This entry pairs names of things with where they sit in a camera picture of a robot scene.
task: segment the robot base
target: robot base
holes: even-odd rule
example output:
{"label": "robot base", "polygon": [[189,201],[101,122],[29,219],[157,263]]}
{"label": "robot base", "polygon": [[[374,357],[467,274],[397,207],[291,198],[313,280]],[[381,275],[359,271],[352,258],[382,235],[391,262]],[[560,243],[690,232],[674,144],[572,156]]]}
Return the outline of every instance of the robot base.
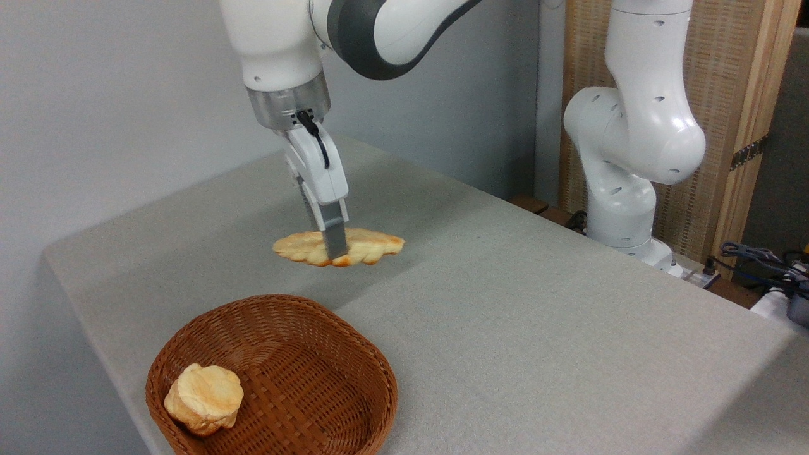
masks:
{"label": "robot base", "polygon": [[[658,270],[662,270],[670,275],[676,276],[677,278],[682,277],[683,267],[677,264],[677,262],[674,260],[674,253],[671,251],[671,248],[669,248],[668,245],[664,244],[660,240],[652,238],[645,246],[645,248],[615,248],[615,250],[628,256],[635,257],[636,259],[639,259]],[[637,251],[639,249],[641,251],[645,250],[645,252],[638,253]]]}

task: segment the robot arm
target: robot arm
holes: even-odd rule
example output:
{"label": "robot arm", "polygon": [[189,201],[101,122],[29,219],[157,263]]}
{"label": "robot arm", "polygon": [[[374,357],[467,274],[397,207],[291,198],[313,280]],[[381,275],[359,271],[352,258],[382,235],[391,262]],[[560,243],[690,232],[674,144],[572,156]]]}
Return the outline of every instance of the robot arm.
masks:
{"label": "robot arm", "polygon": [[317,36],[359,74],[397,78],[481,0],[311,0]]}
{"label": "robot arm", "polygon": [[587,236],[677,274],[652,239],[651,181],[680,183],[699,167],[705,134],[683,82],[692,0],[613,0],[605,59],[617,89],[588,87],[565,110],[587,178]]}
{"label": "robot arm", "polygon": [[347,252],[348,184],[321,125],[331,107],[321,42],[359,74],[394,79],[479,1],[220,0],[256,119],[289,142],[286,162],[330,258]]}

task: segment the wicker basket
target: wicker basket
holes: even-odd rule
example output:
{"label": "wicker basket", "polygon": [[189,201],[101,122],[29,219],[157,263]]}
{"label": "wicker basket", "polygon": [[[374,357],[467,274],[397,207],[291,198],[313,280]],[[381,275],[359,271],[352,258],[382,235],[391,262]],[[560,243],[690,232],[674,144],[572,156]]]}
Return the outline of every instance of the wicker basket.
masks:
{"label": "wicker basket", "polygon": [[[193,363],[217,364],[242,381],[232,429],[198,438],[163,407]],[[379,349],[296,296],[254,296],[195,318],[166,343],[146,381],[152,419],[177,453],[376,453],[396,403],[396,379]]]}

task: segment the wooden panel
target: wooden panel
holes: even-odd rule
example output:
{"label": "wooden panel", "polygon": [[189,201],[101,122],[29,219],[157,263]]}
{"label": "wooden panel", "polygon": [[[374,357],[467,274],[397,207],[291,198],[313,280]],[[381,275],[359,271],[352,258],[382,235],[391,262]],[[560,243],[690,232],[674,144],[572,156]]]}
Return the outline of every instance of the wooden panel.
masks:
{"label": "wooden panel", "polygon": [[[766,2],[734,145],[736,150],[769,131],[799,7],[800,2],[794,0]],[[725,241],[742,240],[760,165],[758,156],[730,172],[713,241],[714,255]]]}
{"label": "wooden panel", "polygon": [[[782,40],[778,30],[783,28],[782,18],[792,15],[794,23],[799,1],[697,0],[694,4],[684,74],[688,99],[705,130],[708,149],[702,165],[687,181],[655,186],[659,198],[654,235],[695,261],[703,262],[712,250],[720,223],[737,211],[743,211],[746,217],[746,208],[739,209],[727,200],[726,193],[730,194],[729,187],[745,186],[750,178],[755,181],[757,170],[731,179],[731,157],[758,139],[737,147],[737,142],[743,142],[741,138],[760,132],[763,135],[769,128],[786,61],[786,52],[777,45]],[[609,0],[567,3],[565,103],[584,87],[614,87],[604,64],[610,5]],[[745,176],[741,184],[737,181],[740,176]],[[562,138],[560,180],[561,208],[585,210],[584,175],[566,134]]]}

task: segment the table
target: table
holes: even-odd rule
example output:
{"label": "table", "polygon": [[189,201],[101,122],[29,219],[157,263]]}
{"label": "table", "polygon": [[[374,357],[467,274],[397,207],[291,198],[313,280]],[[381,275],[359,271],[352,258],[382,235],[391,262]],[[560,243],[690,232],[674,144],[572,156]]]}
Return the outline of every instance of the table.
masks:
{"label": "table", "polygon": [[387,356],[382,453],[809,453],[809,342],[525,210],[338,138],[350,226],[402,236],[376,266],[315,268],[280,154],[50,245],[87,338],[152,453],[163,344],[246,296],[319,301]]}

